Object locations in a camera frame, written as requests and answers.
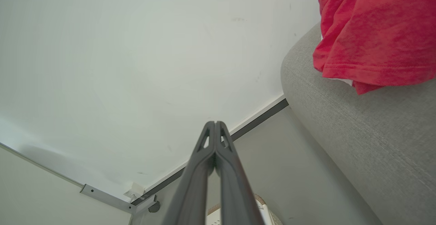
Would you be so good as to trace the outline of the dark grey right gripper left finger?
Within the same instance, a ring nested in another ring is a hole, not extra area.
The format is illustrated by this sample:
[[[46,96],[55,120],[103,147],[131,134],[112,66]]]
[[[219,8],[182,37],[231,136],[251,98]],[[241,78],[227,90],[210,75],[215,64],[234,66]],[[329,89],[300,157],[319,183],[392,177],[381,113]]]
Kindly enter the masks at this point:
[[[215,124],[214,121],[205,123],[162,221],[163,225],[206,223],[207,182],[215,167]]]

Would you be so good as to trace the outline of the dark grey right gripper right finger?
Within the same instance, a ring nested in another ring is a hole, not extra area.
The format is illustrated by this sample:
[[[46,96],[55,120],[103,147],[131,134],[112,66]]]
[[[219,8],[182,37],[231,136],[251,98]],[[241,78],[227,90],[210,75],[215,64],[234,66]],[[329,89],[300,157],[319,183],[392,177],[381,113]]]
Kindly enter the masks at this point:
[[[221,179],[221,224],[265,224],[230,133],[222,121],[215,125],[215,162]]]

